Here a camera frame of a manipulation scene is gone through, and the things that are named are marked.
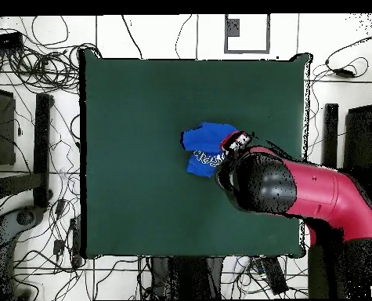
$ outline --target white floor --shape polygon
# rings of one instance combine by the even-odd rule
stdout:
[[[361,38],[372,35],[372,15],[367,14],[272,14],[271,15],[271,52],[270,54],[224,54],[224,14],[182,14],[174,16],[126,16],[128,27],[132,37],[141,50],[143,59],[279,59],[289,60],[296,53],[313,54],[311,66],[311,79],[315,74],[326,70],[324,64],[326,58],[335,50],[351,44]],[[31,33],[31,24],[34,17],[2,17],[0,18],[0,28],[12,28],[23,33]],[[96,44],[104,58],[133,58],[140,57],[139,50],[131,40],[121,16],[65,16],[68,38],[56,46],[79,45],[90,42]],[[65,39],[66,28],[59,16],[42,16],[34,22],[35,37],[42,44],[52,44]],[[26,45],[34,48],[34,44],[26,41]],[[365,43],[354,45],[353,47],[340,51],[331,58],[331,67],[343,67],[357,57],[365,57],[369,67],[367,72],[359,77],[350,80],[336,78],[334,75],[321,78],[315,82],[312,89],[318,99],[318,103],[312,98],[311,108],[317,112],[316,127],[310,123],[309,145],[321,140],[322,137],[322,114],[325,103],[339,104],[339,128],[338,131],[345,131],[345,116],[349,108],[359,107],[372,103],[372,40]],[[365,70],[365,61],[357,60],[355,63],[358,74]],[[19,83],[14,74],[0,74],[0,89],[5,89],[15,93],[16,112],[20,116],[17,119],[23,131],[22,136],[16,136],[15,142],[23,151],[29,166],[33,164],[34,149],[34,126],[31,124],[31,116],[34,117],[35,95],[28,92],[23,86],[10,86],[12,83]],[[78,96],[68,92],[53,92],[56,107],[52,109],[51,144],[58,143],[54,150],[51,150],[52,162],[50,187],[55,193],[52,199],[54,202],[57,195],[70,184],[71,191],[80,193],[79,188],[79,153],[74,145],[75,140],[70,135],[67,125],[73,117],[79,113]],[[74,123],[74,134],[79,135],[79,122]],[[342,165],[342,149],[344,136],[339,136],[338,166]],[[313,146],[310,160],[320,163],[321,145]],[[19,151],[16,152],[16,164],[14,166],[0,167],[0,177],[11,176],[18,172],[27,172],[27,167],[21,158]],[[70,200],[75,195],[68,191],[65,198]],[[7,212],[24,204],[31,204],[31,192],[22,193],[9,199],[3,205],[2,211]],[[74,203],[74,207],[60,221],[60,232],[67,229],[69,220],[77,216],[81,211],[79,202]],[[42,234],[49,228],[49,214],[46,214],[42,224],[20,236],[20,240]],[[41,251],[53,262],[52,255],[53,240],[50,231],[37,238],[19,243],[15,252],[15,260],[22,259],[30,250]],[[59,262],[64,267],[69,267],[67,255],[63,257],[63,262]],[[76,277],[75,274],[60,272],[53,274],[54,266],[45,258],[35,253],[27,256],[31,259],[22,262],[16,268],[17,278],[39,287],[37,300],[53,300],[60,295],[64,295],[67,282]],[[135,295],[137,263],[115,263],[121,259],[132,261],[135,257],[114,257],[105,256],[96,259],[95,262],[88,261],[77,284],[65,295],[65,300],[89,300],[92,298],[93,283],[101,281],[113,269],[113,273],[98,287],[97,299],[129,299]],[[286,261],[280,259],[284,266]],[[307,269],[307,259],[287,260],[288,284],[303,292],[307,289],[307,277],[304,276]],[[234,272],[243,270],[243,259],[237,262],[236,257],[227,257],[224,263],[222,282],[226,283],[234,279]],[[70,288],[77,279],[70,283]],[[145,287],[150,282],[150,274],[143,274],[143,284]],[[245,283],[245,291],[253,292],[258,290],[255,284]],[[231,286],[223,284],[221,292],[227,299],[231,295]],[[233,297],[238,299],[238,290],[233,293]],[[289,291],[288,297],[305,297],[303,293]],[[245,299],[266,299],[263,292],[249,294]]]

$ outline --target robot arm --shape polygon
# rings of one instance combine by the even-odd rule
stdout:
[[[237,209],[304,219],[311,231],[309,273],[327,279],[325,297],[332,283],[338,284],[334,294],[343,288],[346,296],[362,295],[356,289],[372,283],[372,203],[360,185],[336,170],[280,157],[279,148],[251,143],[239,132],[222,145],[227,157],[216,171],[219,186]]]

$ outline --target blue t-shirt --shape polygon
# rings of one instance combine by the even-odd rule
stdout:
[[[197,176],[213,176],[216,166],[225,158],[221,142],[236,131],[231,125],[202,122],[197,128],[182,132],[183,149],[193,152],[186,171]]]

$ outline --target green mat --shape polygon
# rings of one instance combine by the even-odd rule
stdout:
[[[310,59],[119,60],[86,51],[87,256],[299,255],[297,219],[237,211],[213,178],[186,172],[190,152],[179,140],[202,121],[228,123],[300,158]]]

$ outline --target black border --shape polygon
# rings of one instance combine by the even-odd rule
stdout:
[[[262,50],[239,50],[229,49],[228,40],[229,36],[227,33],[227,21],[229,14],[225,14],[225,54],[269,54],[270,53],[270,14],[266,14],[266,49]]]
[[[87,259],[87,105],[85,87],[85,50],[78,50],[78,91],[80,103],[80,205],[81,205],[81,225],[80,227],[80,255]]]

